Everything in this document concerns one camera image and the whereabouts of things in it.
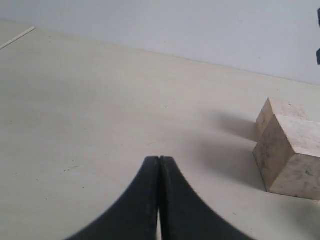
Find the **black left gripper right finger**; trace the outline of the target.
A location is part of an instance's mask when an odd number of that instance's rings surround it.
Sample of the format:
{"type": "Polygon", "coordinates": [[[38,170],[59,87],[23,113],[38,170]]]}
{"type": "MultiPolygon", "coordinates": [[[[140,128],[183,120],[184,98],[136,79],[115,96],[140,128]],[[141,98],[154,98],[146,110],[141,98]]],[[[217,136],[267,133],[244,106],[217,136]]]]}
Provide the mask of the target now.
{"type": "Polygon", "coordinates": [[[250,240],[193,190],[173,157],[159,158],[159,215],[163,240],[250,240]]]}

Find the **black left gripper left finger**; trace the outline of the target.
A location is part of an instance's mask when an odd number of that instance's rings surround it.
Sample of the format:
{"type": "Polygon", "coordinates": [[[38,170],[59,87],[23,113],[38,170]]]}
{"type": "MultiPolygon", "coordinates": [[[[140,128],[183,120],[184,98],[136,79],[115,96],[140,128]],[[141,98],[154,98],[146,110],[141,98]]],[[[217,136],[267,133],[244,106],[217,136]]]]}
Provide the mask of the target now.
{"type": "Polygon", "coordinates": [[[70,240],[155,240],[158,221],[159,157],[144,159],[119,199],[70,240]]]}

